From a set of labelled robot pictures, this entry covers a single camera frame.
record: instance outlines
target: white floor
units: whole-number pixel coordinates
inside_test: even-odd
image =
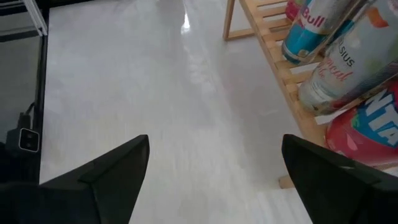
[[[226,0],[97,0],[50,11],[40,181],[148,134],[131,223],[308,223],[287,172],[299,130]],[[236,7],[234,28],[248,23]]]

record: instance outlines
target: can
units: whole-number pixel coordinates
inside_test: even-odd
[[[330,114],[393,77],[398,71],[398,0],[380,0],[303,82],[298,97],[315,114]]]
[[[369,166],[398,162],[398,82],[330,122],[326,144]]]
[[[316,49],[343,22],[342,15],[355,0],[306,0],[282,44],[282,52],[294,64],[311,61]]]
[[[363,12],[374,2],[375,0],[361,1],[360,4],[358,4],[354,8],[353,12],[349,15],[349,18],[345,20],[343,24],[337,29],[337,31],[335,32],[329,43],[326,45],[326,47],[328,48],[331,45],[331,43],[333,43],[337,38],[346,34],[354,26],[355,22],[357,22],[359,18],[363,15]]]
[[[304,0],[287,0],[285,14],[290,21],[294,21],[303,3]]]

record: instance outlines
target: black cable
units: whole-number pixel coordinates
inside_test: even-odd
[[[18,118],[17,128],[27,128],[30,129],[30,115],[20,113]]]
[[[35,102],[31,103],[28,107],[28,109],[25,112],[25,115],[30,114],[30,112],[32,111],[33,107],[35,106]]]

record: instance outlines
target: fanta text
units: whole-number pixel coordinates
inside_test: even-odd
[[[383,90],[365,102],[365,105],[368,106],[366,108],[366,116],[383,109],[383,114],[370,121],[369,127],[372,131],[377,132],[380,137],[387,138],[389,144],[395,146],[398,143],[398,114],[394,107],[393,93],[384,96],[386,92],[387,90]],[[394,125],[383,128],[389,123]]]

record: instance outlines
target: wooden shelf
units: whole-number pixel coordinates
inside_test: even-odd
[[[299,90],[298,84],[308,79],[312,74],[312,70],[305,70],[305,67],[303,67],[305,65],[294,65],[282,56],[280,44],[281,41],[287,37],[291,22],[287,18],[274,19],[273,17],[284,15],[285,5],[281,6],[281,4],[286,1],[287,0],[239,0],[250,23],[251,29],[230,32],[235,0],[228,0],[223,37],[225,41],[252,35],[257,37],[261,49],[271,66],[274,73],[273,75],[278,82],[279,88],[282,90],[284,98],[303,137],[319,146],[326,147],[324,135],[327,124],[318,124],[315,120],[315,116],[304,110],[299,102],[297,93]],[[322,58],[317,56],[311,63],[317,63],[321,60]],[[303,67],[302,71],[298,73],[292,72],[291,69],[297,67]],[[359,102],[361,102],[361,100],[356,100],[346,106],[346,108],[357,105]],[[388,169],[395,166],[396,164],[377,168]],[[289,176],[281,177],[279,179],[279,185],[283,189],[294,187]]]

